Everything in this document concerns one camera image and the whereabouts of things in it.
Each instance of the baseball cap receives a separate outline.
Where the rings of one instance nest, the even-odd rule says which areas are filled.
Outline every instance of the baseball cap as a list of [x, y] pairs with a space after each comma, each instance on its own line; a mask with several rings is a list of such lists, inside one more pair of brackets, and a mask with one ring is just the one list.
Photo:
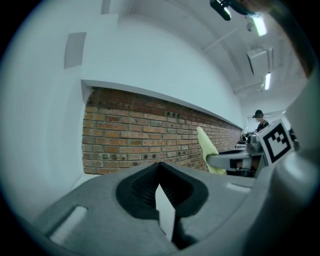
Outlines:
[[264, 113], [260, 109], [258, 109], [252, 118], [262, 118]]

